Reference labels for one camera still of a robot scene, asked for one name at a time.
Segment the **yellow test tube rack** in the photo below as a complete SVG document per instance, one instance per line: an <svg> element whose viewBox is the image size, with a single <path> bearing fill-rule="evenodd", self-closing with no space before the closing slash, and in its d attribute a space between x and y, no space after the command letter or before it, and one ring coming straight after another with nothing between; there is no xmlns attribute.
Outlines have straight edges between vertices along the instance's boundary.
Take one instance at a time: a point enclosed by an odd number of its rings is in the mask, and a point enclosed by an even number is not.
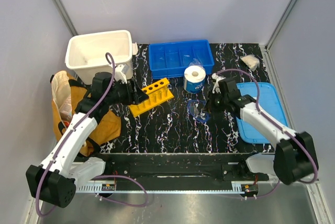
<svg viewBox="0 0 335 224"><path fill-rule="evenodd" d="M144 87L142 91L149 96L149 99L145 100L139 105L129 105L129 109L133 116L137 117L138 115L152 109L153 107L160 105L161 103L171 98L174 98L173 94L167 87L169 83L169 80L164 78Z"/></svg>

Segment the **paper roll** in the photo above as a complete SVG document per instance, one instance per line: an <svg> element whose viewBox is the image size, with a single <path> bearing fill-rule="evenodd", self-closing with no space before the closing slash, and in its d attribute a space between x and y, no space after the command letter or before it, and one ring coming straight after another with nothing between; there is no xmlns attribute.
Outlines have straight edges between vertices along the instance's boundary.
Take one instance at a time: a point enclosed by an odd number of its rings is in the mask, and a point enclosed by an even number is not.
<svg viewBox="0 0 335 224"><path fill-rule="evenodd" d="M198 65L191 65L184 72L184 89L189 93L198 93L205 83L206 71Z"/></svg>

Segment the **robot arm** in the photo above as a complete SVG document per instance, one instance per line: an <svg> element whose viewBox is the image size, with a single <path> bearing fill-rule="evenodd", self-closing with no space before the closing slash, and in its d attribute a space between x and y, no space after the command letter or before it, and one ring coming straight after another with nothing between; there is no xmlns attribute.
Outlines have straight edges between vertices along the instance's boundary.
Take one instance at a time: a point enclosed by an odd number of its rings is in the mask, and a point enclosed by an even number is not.
<svg viewBox="0 0 335 224"><path fill-rule="evenodd" d="M71 132L65 141L65 137L73 130L73 126L96 105L108 87L111 79L110 73L100 72L95 75L89 92L79 102L71 124L56 147L39 166L31 165L28 168L26 177L33 197L36 197L38 184L50 161L53 161L53 164L50 166L42 184L40 199L62 208L71 202L77 187L85 185L89 180L104 172L105 162L99 158L90 158L74 169L71 169L71 166L80 148L86 144L91 132L98 126L103 116L108 113L110 105L118 103L124 105L139 104L149 98L138 87L134 79L126 80L122 72L123 68L123 65L115 68L116 82L105 99L80 123L76 130ZM53 159L60 145L62 145L62 148L57 157Z"/></svg>
<svg viewBox="0 0 335 224"><path fill-rule="evenodd" d="M266 173L276 175L284 184L289 185L311 173L313 166L304 152L284 132L290 133L308 151L317 168L318 162L312 137L306 133L297 133L289 129L264 109L257 110L256 100L250 95L242 96L234 79L217 79L213 91L208 93L205 109L208 112L222 112L227 110L236 117L251 124L273 146L275 154L255 154L246 160L252 173ZM281 129L264 116L270 117Z"/></svg>

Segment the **gray floor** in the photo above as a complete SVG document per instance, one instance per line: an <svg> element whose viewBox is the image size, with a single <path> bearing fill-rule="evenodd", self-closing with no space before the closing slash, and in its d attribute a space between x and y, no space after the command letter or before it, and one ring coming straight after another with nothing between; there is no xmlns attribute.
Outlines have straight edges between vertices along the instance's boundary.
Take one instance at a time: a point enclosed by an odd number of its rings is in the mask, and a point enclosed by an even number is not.
<svg viewBox="0 0 335 224"><path fill-rule="evenodd" d="M264 194L271 186L260 185L260 189ZM143 195L138 194L112 197L133 204L143 201ZM57 208L38 223L317 223L303 185L281 185L269 197L247 201L214 194L157 194L149 199L146 208L132 208L77 194L67 208Z"/></svg>

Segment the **blue label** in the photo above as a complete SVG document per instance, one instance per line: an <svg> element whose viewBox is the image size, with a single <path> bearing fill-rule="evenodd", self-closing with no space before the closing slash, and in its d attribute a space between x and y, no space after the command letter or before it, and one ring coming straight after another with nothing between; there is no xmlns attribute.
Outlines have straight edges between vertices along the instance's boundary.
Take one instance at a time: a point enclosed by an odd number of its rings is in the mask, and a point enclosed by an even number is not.
<svg viewBox="0 0 335 224"><path fill-rule="evenodd" d="M198 93L204 87L205 79L198 83L192 83L184 78L184 89L190 93Z"/></svg>

